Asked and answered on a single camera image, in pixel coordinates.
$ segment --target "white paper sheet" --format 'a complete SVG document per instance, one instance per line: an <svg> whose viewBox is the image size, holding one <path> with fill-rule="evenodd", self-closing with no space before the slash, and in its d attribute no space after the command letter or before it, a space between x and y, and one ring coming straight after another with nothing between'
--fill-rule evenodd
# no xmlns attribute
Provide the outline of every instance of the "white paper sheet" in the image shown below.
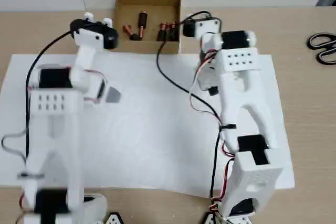
<svg viewBox="0 0 336 224"><path fill-rule="evenodd" d="M0 135L21 131L25 125L26 73L35 55L13 55L0 94ZM293 187L294 177L276 76L271 56L260 56L267 101L275 121L279 148L287 162L277 188ZM42 63L71 65L75 55L45 55ZM160 188L207 197L211 182L216 120L191 109L188 95L158 72L155 55L102 52L92 68L103 72L109 85L121 92L119 103L85 108L80 146L86 187ZM189 88L197 55L162 55L160 66L177 83ZM219 112L218 96L195 89ZM204 108L199 102L195 105ZM241 135L258 133L247 111L238 122ZM44 129L31 136L42 141ZM24 150L24 137L6 144ZM220 189L227 158L218 151L215 188ZM20 185L20 158L0 150L0 185ZM64 185L64 169L55 157L44 168L47 185Z"/></svg>

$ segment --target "brown cardboard box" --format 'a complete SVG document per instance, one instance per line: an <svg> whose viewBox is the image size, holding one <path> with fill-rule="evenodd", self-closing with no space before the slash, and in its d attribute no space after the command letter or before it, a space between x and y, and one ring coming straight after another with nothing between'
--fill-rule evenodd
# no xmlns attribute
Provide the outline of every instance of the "brown cardboard box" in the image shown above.
<svg viewBox="0 0 336 224"><path fill-rule="evenodd" d="M122 30L123 25L131 25L138 33L138 16L141 11L148 14L142 41L131 41ZM119 33L119 47L124 52L155 54L162 42L156 41L162 22L180 22L181 0L116 0L113 26ZM167 41L162 53L176 54L179 41Z"/></svg>

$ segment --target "white robotic arm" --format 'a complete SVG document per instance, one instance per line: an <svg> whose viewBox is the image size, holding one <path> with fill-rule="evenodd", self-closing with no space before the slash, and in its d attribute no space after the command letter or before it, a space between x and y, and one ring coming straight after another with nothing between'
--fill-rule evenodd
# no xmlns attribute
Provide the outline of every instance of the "white robotic arm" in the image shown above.
<svg viewBox="0 0 336 224"><path fill-rule="evenodd" d="M74 66L46 67L33 70L29 80L30 92L30 153L26 160L24 195L34 213L24 216L26 224L97 223L107 211L102 195L84 195L80 167L80 125L86 97L98 101L104 93L106 79L90 70L97 51L113 49L118 33L112 20L94 22L93 15L70 24L71 35L79 46ZM36 132L47 129L45 138ZM40 174L50 155L57 153L67 169L68 187L40 188Z"/></svg>
<svg viewBox="0 0 336 224"><path fill-rule="evenodd" d="M212 17L187 19L183 34L201 40L200 62L207 52L216 52L210 64L199 73L198 83L210 95L219 93L220 137L235 157L225 193L214 200L221 217L233 223L245 223L248 216L266 205L285 164L277 149L274 122L261 81L259 54L254 47L256 36L252 31L221 33L221 23L217 20ZM238 89L237 76L243 80L243 90ZM260 134L238 136L241 108L251 114Z"/></svg>

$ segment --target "scissors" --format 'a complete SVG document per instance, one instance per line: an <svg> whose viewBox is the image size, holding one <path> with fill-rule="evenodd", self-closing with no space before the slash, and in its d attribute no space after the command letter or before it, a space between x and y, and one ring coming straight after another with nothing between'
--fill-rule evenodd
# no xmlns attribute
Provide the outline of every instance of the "scissors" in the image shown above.
<svg viewBox="0 0 336 224"><path fill-rule="evenodd" d="M316 38L327 38L329 41L320 44L314 44L313 40ZM307 47L311 50L324 48L316 55L316 60L323 65L336 65L336 60L324 60L323 57L336 52L336 35L331 33L318 33L310 36L307 40Z"/></svg>

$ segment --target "wooden table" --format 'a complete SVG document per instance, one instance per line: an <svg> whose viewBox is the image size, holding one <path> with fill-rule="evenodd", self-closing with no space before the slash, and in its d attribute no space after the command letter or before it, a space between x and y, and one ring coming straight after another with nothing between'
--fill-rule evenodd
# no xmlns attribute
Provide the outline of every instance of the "wooden table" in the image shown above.
<svg viewBox="0 0 336 224"><path fill-rule="evenodd" d="M184 9L184 16L194 10ZM336 206L336 67L318 64L306 48L309 35L336 32L336 9L226 8L210 9L223 20L223 30L253 30L262 54L272 54L296 179L293 190L278 191L254 223L330 223ZM99 20L112 11L93 12ZM83 12L0 13L0 81L12 54L36 54L68 29ZM197 52L197 42L182 39L183 52ZM66 38L49 53L75 53ZM125 223L198 223L207 199L161 190L99 190L109 208ZM14 223L19 214L18 188L0 190L0 223Z"/></svg>

